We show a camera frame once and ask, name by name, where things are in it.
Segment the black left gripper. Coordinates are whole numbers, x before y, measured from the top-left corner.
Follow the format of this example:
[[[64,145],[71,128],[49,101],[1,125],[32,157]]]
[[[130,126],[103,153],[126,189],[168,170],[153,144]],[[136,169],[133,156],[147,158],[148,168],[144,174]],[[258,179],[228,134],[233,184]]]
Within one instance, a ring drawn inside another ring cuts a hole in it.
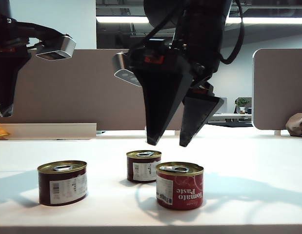
[[[13,114],[18,58],[31,58],[27,48],[30,36],[31,23],[0,13],[0,117]]]

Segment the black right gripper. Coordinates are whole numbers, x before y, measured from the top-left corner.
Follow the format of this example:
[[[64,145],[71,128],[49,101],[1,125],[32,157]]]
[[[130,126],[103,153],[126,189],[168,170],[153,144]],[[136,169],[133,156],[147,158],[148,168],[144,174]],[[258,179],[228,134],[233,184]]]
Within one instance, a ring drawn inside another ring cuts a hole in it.
[[[129,67],[143,90],[147,143],[158,143],[183,100],[180,146],[186,147],[224,103],[213,86],[205,84],[218,70],[219,54],[212,47],[177,37],[171,48],[181,52],[168,50],[161,55],[136,49]]]

